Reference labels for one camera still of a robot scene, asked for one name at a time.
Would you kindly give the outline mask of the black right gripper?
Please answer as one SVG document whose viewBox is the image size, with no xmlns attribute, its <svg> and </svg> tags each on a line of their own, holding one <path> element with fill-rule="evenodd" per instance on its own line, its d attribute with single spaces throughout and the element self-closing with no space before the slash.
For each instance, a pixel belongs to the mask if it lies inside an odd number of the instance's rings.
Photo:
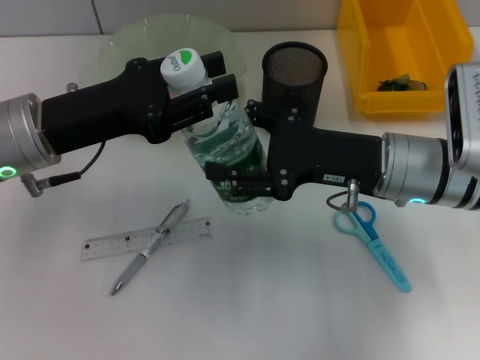
<svg viewBox="0 0 480 360">
<path fill-rule="evenodd" d="M 325 130 L 306 124 L 290 109 L 248 100 L 245 112 L 254 127 L 270 133 L 267 168 L 240 169 L 207 161 L 208 180 L 229 183 L 234 197 L 290 200 L 301 185 L 346 187 L 359 182 L 361 194 L 372 196 L 382 170 L 382 139 L 359 133 Z"/>
</svg>

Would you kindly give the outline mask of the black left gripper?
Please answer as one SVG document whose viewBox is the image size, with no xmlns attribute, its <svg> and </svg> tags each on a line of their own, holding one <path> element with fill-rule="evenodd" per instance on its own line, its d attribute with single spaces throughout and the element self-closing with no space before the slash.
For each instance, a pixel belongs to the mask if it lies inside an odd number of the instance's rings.
<svg viewBox="0 0 480 360">
<path fill-rule="evenodd" d="M 170 96 L 160 64 L 135 58 L 107 82 L 44 100 L 41 130 L 53 151 L 62 155 L 130 134 L 151 144 L 167 141 Z"/>
</svg>

